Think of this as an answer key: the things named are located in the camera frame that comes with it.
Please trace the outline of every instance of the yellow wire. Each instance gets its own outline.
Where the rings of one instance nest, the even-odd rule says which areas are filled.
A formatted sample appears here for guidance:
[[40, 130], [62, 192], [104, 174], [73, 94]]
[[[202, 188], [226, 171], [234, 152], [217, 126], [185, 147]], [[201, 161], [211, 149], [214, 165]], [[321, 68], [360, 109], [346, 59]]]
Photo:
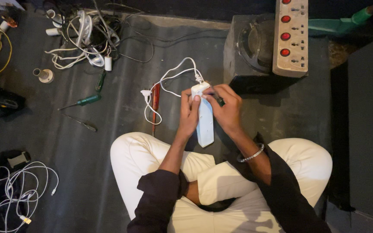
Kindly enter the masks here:
[[0, 29], [0, 31], [5, 35], [5, 37], [7, 37], [7, 40], [8, 40], [8, 43], [9, 43], [9, 56], [8, 56], [8, 61], [7, 63], [5, 64], [5, 66], [0, 70], [0, 73], [8, 66], [8, 63], [9, 61], [11, 60], [11, 55], [13, 54], [13, 45], [11, 44], [11, 41], [9, 40], [9, 37], [7, 36], [7, 34], [2, 30]]

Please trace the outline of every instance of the bracelet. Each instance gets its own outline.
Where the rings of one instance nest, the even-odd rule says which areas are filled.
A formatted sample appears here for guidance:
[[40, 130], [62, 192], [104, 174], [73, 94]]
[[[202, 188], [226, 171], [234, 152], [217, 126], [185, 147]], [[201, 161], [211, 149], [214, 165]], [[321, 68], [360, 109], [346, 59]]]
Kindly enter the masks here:
[[252, 155], [252, 156], [250, 156], [250, 157], [247, 157], [247, 158], [245, 158], [245, 159], [242, 159], [241, 156], [238, 156], [238, 157], [237, 157], [237, 161], [238, 161], [238, 162], [247, 162], [247, 161], [249, 161], [250, 159], [252, 159], [252, 158], [256, 157], [257, 155], [259, 155], [261, 152], [263, 152], [263, 150], [264, 150], [264, 144], [262, 144], [262, 143], [257, 143], [257, 146], [260, 147], [260, 150], [259, 150], [257, 153], [255, 153], [254, 155]]

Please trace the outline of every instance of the black sleeve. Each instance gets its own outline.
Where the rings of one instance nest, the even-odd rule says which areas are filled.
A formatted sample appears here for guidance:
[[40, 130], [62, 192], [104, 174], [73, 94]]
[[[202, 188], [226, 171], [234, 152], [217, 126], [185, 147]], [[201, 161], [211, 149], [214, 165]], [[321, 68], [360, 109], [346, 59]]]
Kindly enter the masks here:
[[187, 190], [184, 173], [179, 175], [157, 170], [140, 178], [138, 189], [143, 195], [135, 209], [135, 218], [129, 223], [128, 233], [167, 232], [175, 202]]
[[246, 162], [238, 162], [231, 156], [228, 161], [243, 177], [258, 184], [270, 211], [286, 233], [331, 233], [326, 222], [321, 220], [313, 207], [301, 194], [298, 181], [287, 163], [264, 143], [260, 134], [256, 141], [263, 143], [272, 169], [271, 185], [267, 185], [251, 172]]

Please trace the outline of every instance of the charging cable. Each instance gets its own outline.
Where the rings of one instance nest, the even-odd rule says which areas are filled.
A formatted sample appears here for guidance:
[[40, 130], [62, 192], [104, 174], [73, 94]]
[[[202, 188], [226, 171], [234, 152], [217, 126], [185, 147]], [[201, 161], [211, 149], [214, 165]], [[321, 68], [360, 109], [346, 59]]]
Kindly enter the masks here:
[[[184, 61], [186, 61], [187, 59], [190, 59], [190, 60], [192, 61], [192, 64], [194, 65], [194, 68], [190, 68], [190, 69], [183, 70], [183, 71], [181, 71], [181, 72], [179, 72], [179, 73], [177, 73], [176, 75], [171, 76], [171, 77], [166, 77], [166, 75], [168, 75], [168, 73], [169, 73], [170, 71], [173, 71], [173, 70], [178, 69], [179, 66], [181, 66], [181, 65], [184, 63]], [[196, 68], [195, 61], [194, 61], [192, 58], [188, 57], [188, 58], [184, 58], [184, 60], [182, 60], [181, 63], [180, 63], [178, 66], [176, 66], [175, 68], [172, 68], [172, 69], [168, 70], [168, 71], [167, 71], [167, 72], [162, 76], [162, 78], [159, 80], [159, 82], [155, 83], [155, 84], [151, 87], [151, 90], [152, 90], [153, 87], [155, 87], [157, 84], [160, 84], [160, 85], [161, 85], [161, 88], [162, 88], [164, 91], [169, 92], [169, 93], [171, 93], [171, 94], [173, 94], [173, 95], [175, 95], [175, 96], [177, 96], [177, 97], [181, 97], [180, 95], [178, 95], [178, 94], [176, 94], [176, 93], [174, 93], [174, 92], [172, 92], [172, 91], [168, 91], [167, 89], [165, 89], [165, 88], [163, 87], [163, 85], [162, 85], [162, 81], [163, 81], [163, 80], [166, 80], [166, 79], [171, 79], [171, 78], [174, 78], [174, 77], [178, 77], [179, 75], [181, 75], [181, 74], [183, 74], [184, 72], [187, 72], [187, 71], [194, 71], [194, 73], [195, 73], [195, 78], [196, 78], [195, 80], [196, 80], [197, 82], [199, 82], [199, 83], [204, 82], [204, 78], [202, 77], [201, 72]], [[146, 107], [145, 107], [145, 111], [144, 111], [145, 119], [146, 119], [149, 123], [151, 123], [151, 124], [154, 124], [154, 125], [158, 125], [158, 124], [160, 124], [160, 123], [162, 122], [162, 117], [161, 117], [161, 115], [160, 115], [158, 112], [156, 112], [155, 110], [153, 110], [153, 108], [150, 106], [150, 99], [151, 99], [151, 98], [150, 98], [150, 95], [152, 94], [152, 91], [150, 91], [150, 90], [142, 90], [141, 93], [142, 93], [143, 96], [145, 97], [145, 102], [146, 102]], [[153, 122], [151, 122], [150, 120], [148, 120], [148, 118], [147, 118], [147, 116], [146, 116], [146, 110], [148, 109], [148, 107], [152, 110], [152, 112], [156, 113], [156, 114], [159, 116], [160, 120], [159, 120], [158, 123], [153, 123]]]
[[[5, 205], [8, 205], [8, 207], [6, 208], [7, 211], [5, 212], [5, 217], [3, 217], [3, 221], [5, 223], [5, 229], [4, 230], [0, 229], [0, 232], [13, 232], [13, 231], [16, 232], [16, 231], [18, 231], [18, 229], [22, 225], [30, 224], [30, 222], [31, 222], [30, 218], [34, 214], [34, 211], [37, 209], [38, 200], [45, 193], [45, 191], [47, 189], [47, 184], [49, 182], [49, 170], [54, 172], [55, 176], [57, 177], [57, 184], [55, 185], [55, 188], [51, 192], [51, 195], [54, 195], [55, 191], [57, 190], [59, 179], [58, 179], [57, 173], [53, 169], [47, 167], [42, 162], [31, 162], [30, 164], [25, 166], [23, 169], [18, 170], [16, 172], [12, 173], [12, 174], [9, 172], [9, 169], [7, 167], [0, 166], [0, 168], [6, 169], [7, 173], [8, 173], [6, 178], [0, 179], [0, 181], [6, 180], [4, 189], [5, 189], [5, 196], [7, 197], [7, 199], [3, 200], [0, 203], [0, 208], [5, 206]], [[38, 191], [37, 191], [38, 187], [39, 187], [38, 177], [34, 173], [28, 171], [28, 170], [33, 169], [33, 168], [45, 168], [45, 170], [46, 170], [46, 174], [47, 174], [46, 184], [44, 185], [44, 189], [43, 189], [43, 192], [41, 194], [39, 194]], [[25, 183], [25, 175], [26, 174], [31, 175], [36, 180], [36, 187], [34, 189], [30, 189], [28, 191], [24, 191], [24, 187], [25, 187], [24, 183]], [[21, 190], [19, 190], [19, 191], [14, 190], [14, 183], [18, 179], [18, 177], [20, 177], [20, 176], [22, 178]], [[19, 203], [20, 202], [25, 202], [27, 204], [27, 213], [25, 215], [19, 213]], [[32, 204], [33, 202], [34, 202], [34, 209], [30, 213], [30, 203]], [[15, 205], [15, 212], [18, 215], [18, 218], [21, 220], [21, 224], [17, 228], [9, 230], [8, 227], [7, 227], [7, 222], [8, 222], [7, 218], [8, 218], [8, 211], [9, 211], [9, 208], [11, 207], [11, 205]]]

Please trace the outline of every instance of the tester screwdriver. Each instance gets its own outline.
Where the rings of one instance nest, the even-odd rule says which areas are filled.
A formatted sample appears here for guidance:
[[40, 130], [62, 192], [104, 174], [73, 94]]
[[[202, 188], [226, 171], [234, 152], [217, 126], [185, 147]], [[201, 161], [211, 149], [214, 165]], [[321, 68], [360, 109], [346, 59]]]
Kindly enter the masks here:
[[101, 99], [101, 95], [100, 94], [95, 94], [95, 95], [86, 97], [84, 99], [79, 99], [75, 104], [68, 105], [68, 106], [63, 107], [63, 108], [59, 108], [58, 110], [68, 108], [68, 107], [72, 107], [72, 106], [77, 106], [77, 105], [85, 106], [86, 104], [94, 103], [94, 102], [96, 102], [97, 100], [100, 100], [100, 99]]

